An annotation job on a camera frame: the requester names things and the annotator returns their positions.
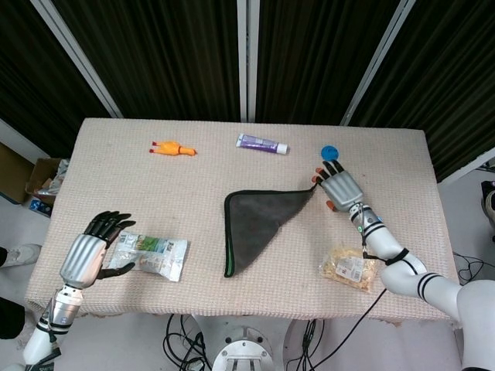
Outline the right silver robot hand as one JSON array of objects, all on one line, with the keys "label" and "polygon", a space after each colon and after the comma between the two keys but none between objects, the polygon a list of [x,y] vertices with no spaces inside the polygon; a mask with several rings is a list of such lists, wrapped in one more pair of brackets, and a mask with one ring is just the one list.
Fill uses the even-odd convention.
[{"label": "right silver robot hand", "polygon": [[362,189],[337,160],[323,161],[312,181],[323,189],[336,211],[348,212],[364,200]]}]

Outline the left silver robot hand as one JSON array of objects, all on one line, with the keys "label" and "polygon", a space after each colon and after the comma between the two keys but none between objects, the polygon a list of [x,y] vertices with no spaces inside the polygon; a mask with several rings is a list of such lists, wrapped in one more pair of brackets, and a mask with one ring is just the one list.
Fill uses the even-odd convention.
[{"label": "left silver robot hand", "polygon": [[72,243],[60,268],[60,276],[66,286],[83,290],[96,280],[126,274],[135,266],[135,262],[130,262],[117,268],[102,267],[109,247],[120,232],[136,224],[130,217],[130,213],[104,211],[89,222]]}]

